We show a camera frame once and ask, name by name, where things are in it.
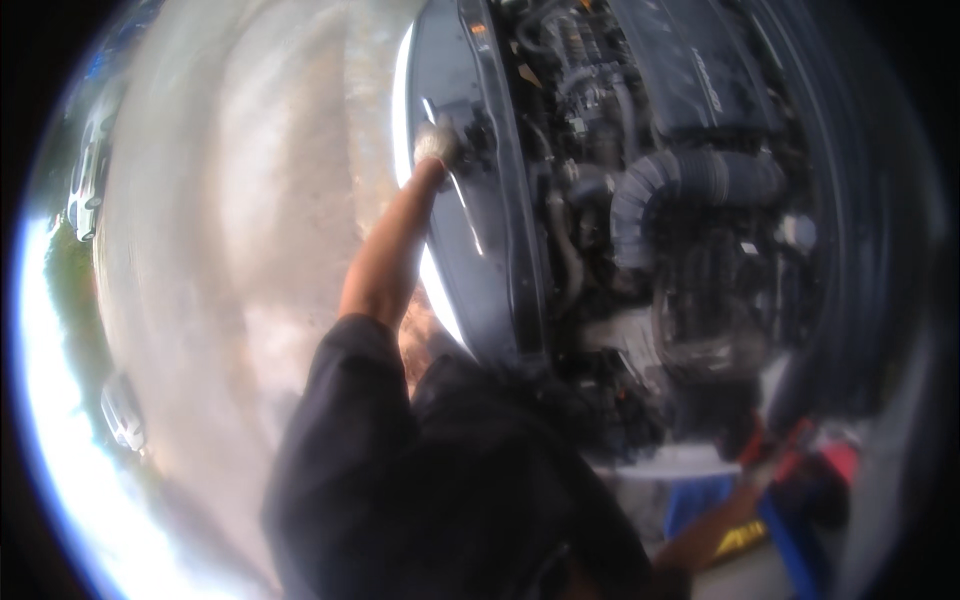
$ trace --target black corrugated hose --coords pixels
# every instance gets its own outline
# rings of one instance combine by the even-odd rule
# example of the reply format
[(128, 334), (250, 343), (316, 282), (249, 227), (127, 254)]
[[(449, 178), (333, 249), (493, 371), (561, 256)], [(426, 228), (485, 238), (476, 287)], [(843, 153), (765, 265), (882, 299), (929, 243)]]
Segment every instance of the black corrugated hose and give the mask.
[(613, 193), (613, 262), (620, 269), (653, 271), (647, 224), (664, 204), (759, 206), (776, 200), (785, 185), (782, 170), (767, 155), (665, 151), (645, 156), (630, 165)]

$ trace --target white parked car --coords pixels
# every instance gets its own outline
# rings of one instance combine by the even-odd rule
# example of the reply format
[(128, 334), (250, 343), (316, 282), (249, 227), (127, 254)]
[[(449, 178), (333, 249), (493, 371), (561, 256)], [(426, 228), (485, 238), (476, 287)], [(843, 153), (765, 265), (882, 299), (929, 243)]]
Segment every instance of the white parked car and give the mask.
[(66, 216), (77, 239), (88, 242), (97, 232), (97, 207), (104, 201), (110, 155), (110, 133), (116, 122), (125, 84), (113, 80), (90, 109), (80, 143), (80, 155), (70, 176)]
[(125, 374), (116, 372), (104, 384), (100, 408), (113, 439), (125, 448), (139, 452), (147, 440), (133, 388)]

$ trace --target tree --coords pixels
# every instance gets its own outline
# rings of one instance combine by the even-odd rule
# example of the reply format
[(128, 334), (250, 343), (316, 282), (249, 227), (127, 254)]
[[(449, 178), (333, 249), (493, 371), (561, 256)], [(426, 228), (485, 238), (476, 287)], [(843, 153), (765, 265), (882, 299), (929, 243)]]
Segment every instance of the tree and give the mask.
[(80, 388), (81, 406), (90, 418), (94, 439), (122, 450), (100, 410), (100, 393), (113, 365), (97, 305), (90, 245), (78, 241), (69, 224), (61, 223), (54, 233), (43, 274), (64, 331), (63, 354)]

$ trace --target pavement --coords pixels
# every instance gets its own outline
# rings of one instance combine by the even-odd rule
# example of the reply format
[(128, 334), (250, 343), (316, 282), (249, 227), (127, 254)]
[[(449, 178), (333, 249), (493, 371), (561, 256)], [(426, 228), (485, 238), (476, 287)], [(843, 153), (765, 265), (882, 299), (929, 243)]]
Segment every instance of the pavement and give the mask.
[(93, 243), (151, 460), (278, 589), (258, 515), (350, 259), (396, 191), (422, 0), (168, 0), (129, 70)]

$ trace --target hand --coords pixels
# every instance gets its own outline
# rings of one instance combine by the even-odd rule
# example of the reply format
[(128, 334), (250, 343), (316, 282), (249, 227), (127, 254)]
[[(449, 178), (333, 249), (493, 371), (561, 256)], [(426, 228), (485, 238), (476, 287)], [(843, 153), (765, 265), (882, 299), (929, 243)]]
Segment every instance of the hand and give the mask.
[(453, 121), (449, 115), (442, 114), (437, 119), (437, 125), (425, 122), (417, 130), (417, 140), (414, 142), (414, 164), (419, 164), (425, 158), (438, 158), (449, 169), (460, 157), (460, 137), (453, 129)]
[(744, 523), (756, 516), (756, 503), (763, 489), (752, 483), (741, 483), (727, 496), (720, 510), (731, 522), (731, 527)]

